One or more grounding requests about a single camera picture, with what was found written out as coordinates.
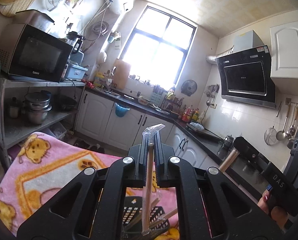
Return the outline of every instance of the flexible silver duct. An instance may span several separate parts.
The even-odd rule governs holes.
[[[206,61],[211,63],[211,64],[216,64],[216,59],[217,58],[232,54],[233,52],[234,52],[234,46],[232,46],[231,49],[228,49],[228,50],[226,50],[225,52],[223,52],[221,54],[206,56]]]

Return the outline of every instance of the sticker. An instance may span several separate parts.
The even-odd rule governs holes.
[[[258,52],[264,51],[264,48],[263,47],[259,47],[259,48],[257,48],[257,51]]]
[[[80,73],[81,73],[81,70],[76,70],[76,71],[74,72],[74,75],[75,75],[75,76],[79,76]]]
[[[269,53],[268,47],[264,46],[265,53]]]

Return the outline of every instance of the window frame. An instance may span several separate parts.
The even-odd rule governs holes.
[[[145,31],[142,31],[142,30],[138,30],[138,29],[137,29],[137,24],[138,24],[138,22],[140,21],[140,19],[143,17],[143,15],[145,14],[145,12],[146,12],[148,9],[152,9],[152,10],[155,10],[155,11],[157,11],[157,12],[160,12],[160,13],[162,13],[162,14],[165,14],[165,15],[169,16],[169,21],[168,21],[168,23],[167,23],[167,25],[166,25],[165,31],[164,31],[164,33],[162,34],[162,37],[161,37],[161,38],[160,38],[160,37],[157,37],[157,36],[155,36],[155,35],[153,35],[153,34],[150,34],[150,33],[147,33],[147,32],[145,32]],[[193,30],[192,30],[192,33],[191,33],[191,37],[190,37],[190,41],[189,41],[189,44],[188,44],[188,48],[187,48],[187,49],[183,49],[182,47],[179,47],[179,46],[177,46],[177,45],[174,45],[174,44],[172,44],[171,42],[166,41],[166,40],[163,39],[163,35],[165,34],[165,32],[166,32],[166,30],[167,30],[167,28],[168,28],[168,26],[169,26],[169,24],[170,24],[170,22],[171,22],[172,19],[175,19],[175,20],[177,20],[177,21],[180,21],[180,22],[182,22],[182,23],[184,23],[184,24],[186,24],[186,25],[192,27]],[[178,82],[178,80],[179,80],[179,77],[180,77],[180,74],[181,74],[181,72],[182,72],[182,69],[184,68],[185,60],[186,60],[187,55],[188,55],[188,53],[189,53],[189,49],[190,49],[190,47],[191,47],[191,44],[192,44],[192,41],[193,41],[193,37],[194,37],[194,35],[195,35],[195,33],[196,33],[196,29],[197,29],[196,26],[193,26],[193,25],[191,25],[190,23],[183,21],[183,20],[181,20],[180,18],[178,18],[178,17],[176,17],[176,16],[174,16],[174,15],[172,15],[172,14],[169,14],[169,13],[164,12],[164,11],[162,11],[162,10],[159,10],[159,9],[157,9],[157,8],[155,8],[155,7],[151,7],[151,6],[147,5],[146,8],[145,8],[145,10],[143,11],[141,17],[139,18],[139,20],[138,20],[137,23],[135,24],[135,27],[133,28],[133,30],[132,30],[132,32],[131,32],[131,34],[130,34],[130,36],[129,36],[129,38],[128,38],[128,40],[127,40],[127,42],[126,42],[126,44],[125,44],[125,46],[124,46],[124,48],[123,48],[123,50],[122,50],[122,53],[121,53],[121,55],[120,55],[120,59],[123,60],[123,58],[124,58],[124,56],[125,56],[125,54],[126,54],[128,48],[129,48],[129,45],[130,45],[130,43],[131,43],[133,37],[134,37],[136,34],[141,34],[141,35],[144,35],[144,36],[146,36],[146,37],[148,37],[148,38],[150,38],[150,39],[153,39],[153,40],[155,40],[155,41],[158,41],[159,43],[164,43],[164,44],[170,45],[170,46],[172,46],[172,47],[174,47],[174,48],[180,50],[180,51],[183,52],[183,54],[184,54],[183,57],[182,57],[181,63],[180,63],[180,65],[179,65],[179,68],[178,68],[178,70],[177,70],[177,74],[176,74],[176,76],[175,76],[175,80],[174,80],[174,84],[177,84],[177,82]]]

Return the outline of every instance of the microwave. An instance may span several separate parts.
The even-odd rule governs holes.
[[[8,75],[60,82],[73,47],[28,24],[9,24],[0,35],[1,70]]]
[[[271,56],[268,46],[219,57],[216,62],[223,99],[276,107],[276,87],[270,78]]]

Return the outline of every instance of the microwave vent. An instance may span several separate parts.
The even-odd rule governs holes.
[[[7,52],[3,49],[0,49],[1,68],[7,68],[7,63],[8,63],[8,60],[9,60],[9,56],[10,56],[9,52]]]

